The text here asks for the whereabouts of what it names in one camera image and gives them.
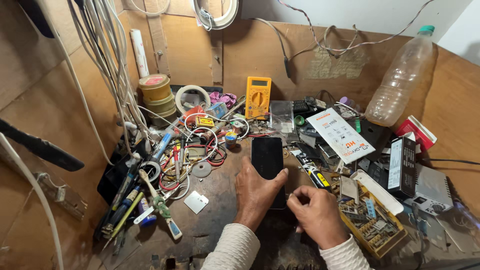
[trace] small blue box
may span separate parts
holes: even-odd
[[[205,112],[213,117],[221,118],[228,112],[228,109],[225,102],[221,101],[210,106],[210,108],[206,109]]]

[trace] digital multimeter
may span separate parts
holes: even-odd
[[[247,77],[247,101],[245,104],[245,117],[247,119],[268,112],[270,104],[271,78]]]

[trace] white sleeve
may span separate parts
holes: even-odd
[[[259,249],[260,241],[248,227],[238,223],[228,224],[201,270],[248,270]]]
[[[328,270],[371,270],[353,235],[350,235],[350,239],[346,242],[335,247],[320,249],[320,255],[327,263]]]

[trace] hand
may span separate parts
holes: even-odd
[[[287,179],[288,169],[283,169],[274,179],[266,180],[258,174],[250,158],[243,157],[242,169],[235,179],[237,216],[233,223],[243,224],[255,232]]]
[[[287,205],[299,220],[297,232],[305,230],[322,250],[348,240],[335,195],[303,185],[290,194]]]

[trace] green bottle cap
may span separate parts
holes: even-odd
[[[435,26],[433,26],[433,25],[424,25],[424,26],[420,27],[419,32],[421,32],[421,31],[432,31],[432,32],[433,32],[433,31],[435,31]]]

